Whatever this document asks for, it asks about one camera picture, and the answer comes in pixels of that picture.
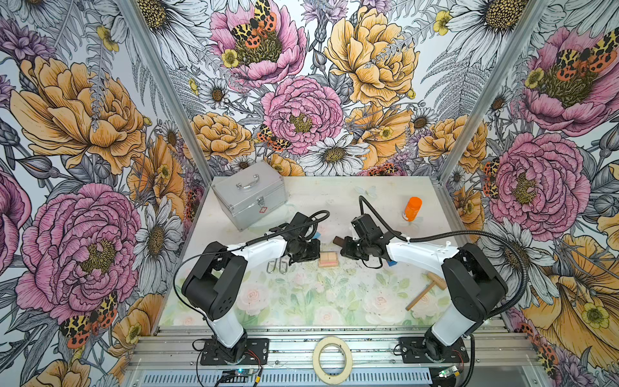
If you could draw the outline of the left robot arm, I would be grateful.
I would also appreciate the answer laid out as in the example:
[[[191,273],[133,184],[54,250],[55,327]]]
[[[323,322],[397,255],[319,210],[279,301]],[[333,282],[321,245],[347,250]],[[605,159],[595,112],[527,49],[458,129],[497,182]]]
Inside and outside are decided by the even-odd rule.
[[[317,261],[320,241],[318,225],[330,212],[317,211],[306,216],[296,213],[288,223],[248,242],[224,245],[209,243],[203,252],[186,260],[196,263],[182,283],[177,297],[198,312],[213,332],[205,341],[199,361],[204,365],[240,364],[249,356],[258,363],[258,347],[248,343],[248,333],[238,321],[233,307],[248,269],[265,262],[288,258],[288,265]]]

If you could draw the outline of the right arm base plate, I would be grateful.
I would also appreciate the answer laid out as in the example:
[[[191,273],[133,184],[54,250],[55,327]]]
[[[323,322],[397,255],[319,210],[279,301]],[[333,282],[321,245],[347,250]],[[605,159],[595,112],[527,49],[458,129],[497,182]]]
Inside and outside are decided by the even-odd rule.
[[[403,336],[398,339],[394,348],[405,364],[467,364],[470,357],[464,340],[459,338],[450,346],[442,344],[437,339],[421,336]]]

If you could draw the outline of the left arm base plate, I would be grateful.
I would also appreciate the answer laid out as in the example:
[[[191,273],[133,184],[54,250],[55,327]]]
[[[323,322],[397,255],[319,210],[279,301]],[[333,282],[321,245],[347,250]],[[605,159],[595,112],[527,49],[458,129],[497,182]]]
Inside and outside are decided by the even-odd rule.
[[[241,339],[233,348],[226,348],[215,338],[206,340],[198,363],[202,366],[266,365],[269,359],[269,339]]]

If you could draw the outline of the dark brown block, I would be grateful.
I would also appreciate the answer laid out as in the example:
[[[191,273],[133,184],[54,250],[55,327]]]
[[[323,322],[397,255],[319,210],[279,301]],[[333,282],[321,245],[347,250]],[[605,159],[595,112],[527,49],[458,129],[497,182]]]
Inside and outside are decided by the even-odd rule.
[[[333,244],[335,244],[336,246],[339,246],[340,248],[343,248],[345,245],[345,241],[341,237],[336,236],[333,239]]]

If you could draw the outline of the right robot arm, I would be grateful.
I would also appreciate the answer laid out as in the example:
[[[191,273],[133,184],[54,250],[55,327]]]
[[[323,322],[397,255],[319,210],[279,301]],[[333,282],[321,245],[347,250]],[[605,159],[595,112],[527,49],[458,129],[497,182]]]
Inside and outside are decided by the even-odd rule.
[[[428,362],[449,359],[458,340],[474,332],[494,314],[494,308],[507,295],[508,285],[483,251],[473,243],[462,246],[436,244],[448,233],[411,238],[401,232],[383,232],[369,214],[351,222],[353,236],[335,237],[340,255],[352,260],[382,260],[412,264],[443,279],[451,305],[425,333],[420,343],[411,344],[410,354]]]

